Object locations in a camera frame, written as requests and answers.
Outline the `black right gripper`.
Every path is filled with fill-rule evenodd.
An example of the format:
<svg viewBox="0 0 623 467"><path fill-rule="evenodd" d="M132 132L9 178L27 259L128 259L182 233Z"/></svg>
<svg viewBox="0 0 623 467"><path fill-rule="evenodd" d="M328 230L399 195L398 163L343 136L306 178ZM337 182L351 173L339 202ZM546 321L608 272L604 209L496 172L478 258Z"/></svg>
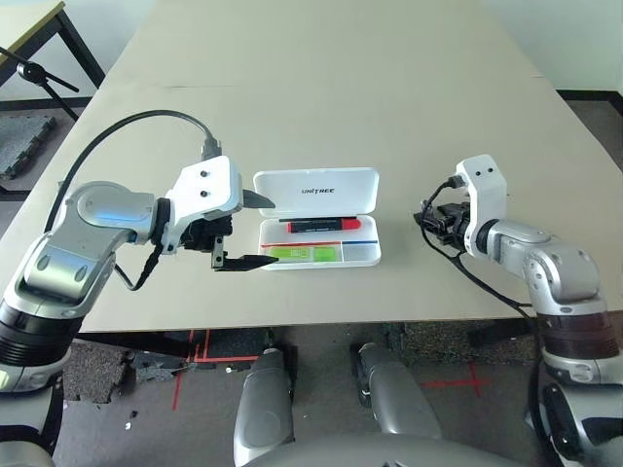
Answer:
<svg viewBox="0 0 623 467"><path fill-rule="evenodd" d="M438 234L443 245L463 246L470 223L470 203L447 203L437 206L438 216L431 211L417 212L413 217L423 232Z"/></svg>

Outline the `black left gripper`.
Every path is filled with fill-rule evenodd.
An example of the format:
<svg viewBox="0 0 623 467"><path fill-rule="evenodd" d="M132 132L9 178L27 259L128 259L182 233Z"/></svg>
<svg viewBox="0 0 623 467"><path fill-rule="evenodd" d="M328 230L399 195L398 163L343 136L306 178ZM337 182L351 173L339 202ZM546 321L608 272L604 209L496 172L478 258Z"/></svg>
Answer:
<svg viewBox="0 0 623 467"><path fill-rule="evenodd" d="M242 207L247 209L273 209L275 204L251 190L242 190ZM211 254L211 267L216 271L250 271L271 265L278 258L266 255L242 255L228 258L224 237L233 233L232 217L215 220L201 218L192 222L182 234L182 247L186 250Z"/></svg>

